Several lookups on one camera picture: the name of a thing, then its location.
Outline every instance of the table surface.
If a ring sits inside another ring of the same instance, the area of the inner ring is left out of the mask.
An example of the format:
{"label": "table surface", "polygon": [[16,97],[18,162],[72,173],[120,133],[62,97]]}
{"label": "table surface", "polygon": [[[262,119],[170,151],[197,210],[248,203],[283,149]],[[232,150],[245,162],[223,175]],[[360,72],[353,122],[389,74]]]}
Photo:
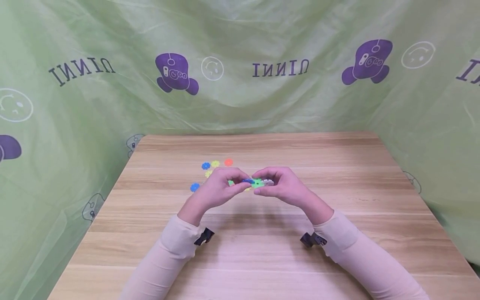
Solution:
{"label": "table surface", "polygon": [[[49,300],[116,300],[167,221],[203,182],[203,162],[248,174],[288,166],[392,254],[431,299],[477,299],[480,280],[379,138],[369,132],[146,136]],[[369,299],[319,247],[299,209],[243,192],[202,220],[216,235],[197,250],[167,299]]]}

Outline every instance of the hand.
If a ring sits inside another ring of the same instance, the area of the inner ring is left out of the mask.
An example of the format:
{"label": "hand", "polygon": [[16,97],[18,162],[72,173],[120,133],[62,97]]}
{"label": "hand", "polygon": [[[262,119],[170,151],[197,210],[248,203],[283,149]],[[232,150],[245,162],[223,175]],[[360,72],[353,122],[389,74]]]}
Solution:
{"label": "hand", "polygon": [[204,184],[187,199],[177,214],[180,219],[195,226],[207,210],[225,204],[233,196],[243,192],[252,185],[242,180],[249,179],[239,168],[216,168]]}
{"label": "hand", "polygon": [[275,185],[256,188],[256,195],[276,197],[283,202],[302,208],[313,194],[288,167],[267,167],[255,172],[252,178],[270,179]]}
{"label": "hand", "polygon": [[275,185],[256,188],[256,195],[276,197],[283,202],[299,207],[312,224],[318,225],[328,221],[334,211],[314,192],[310,191],[301,180],[287,167],[268,167],[255,172],[254,179],[270,179]]}

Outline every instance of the black clip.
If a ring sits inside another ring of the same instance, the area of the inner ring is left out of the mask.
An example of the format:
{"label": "black clip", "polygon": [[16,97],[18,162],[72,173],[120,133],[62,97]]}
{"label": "black clip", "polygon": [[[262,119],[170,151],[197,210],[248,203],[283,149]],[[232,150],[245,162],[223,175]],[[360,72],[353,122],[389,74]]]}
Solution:
{"label": "black clip", "polygon": [[203,242],[208,243],[212,239],[212,236],[214,234],[215,233],[213,231],[205,227],[205,230],[202,232],[202,234],[200,235],[198,240],[195,241],[194,244],[200,246]]}
{"label": "black clip", "polygon": [[327,240],[317,235],[315,232],[312,233],[312,235],[308,234],[308,232],[305,233],[300,241],[308,248],[311,248],[314,245],[325,246],[327,244]]}

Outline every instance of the purple robot figure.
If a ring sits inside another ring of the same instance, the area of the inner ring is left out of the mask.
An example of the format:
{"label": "purple robot figure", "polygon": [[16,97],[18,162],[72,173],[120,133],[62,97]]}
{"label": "purple robot figure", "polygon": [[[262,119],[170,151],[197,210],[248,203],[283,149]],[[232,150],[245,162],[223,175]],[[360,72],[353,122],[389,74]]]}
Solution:
{"label": "purple robot figure", "polygon": [[355,53],[355,65],[342,73],[342,82],[350,85],[358,79],[370,78],[374,84],[387,77],[390,68],[384,65],[393,49],[393,43],[376,39],[363,43]]}
{"label": "purple robot figure", "polygon": [[0,162],[4,159],[16,159],[22,155],[20,143],[12,136],[0,135]]}
{"label": "purple robot figure", "polygon": [[155,64],[161,76],[156,83],[166,93],[172,89],[186,90],[190,95],[198,93],[198,82],[188,77],[188,61],[177,53],[163,53],[156,57]]}

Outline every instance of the sleeve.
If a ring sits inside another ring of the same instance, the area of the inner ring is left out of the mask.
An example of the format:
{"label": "sleeve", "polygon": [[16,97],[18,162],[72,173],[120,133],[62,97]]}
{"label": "sleeve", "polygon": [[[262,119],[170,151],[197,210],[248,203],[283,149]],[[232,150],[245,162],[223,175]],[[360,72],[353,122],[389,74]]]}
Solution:
{"label": "sleeve", "polygon": [[163,300],[182,270],[195,256],[203,229],[173,216],[160,238],[142,259],[119,300]]}
{"label": "sleeve", "polygon": [[374,299],[429,299],[400,263],[341,212],[335,211],[330,220],[313,228],[327,241],[323,246],[325,254],[352,274]]}

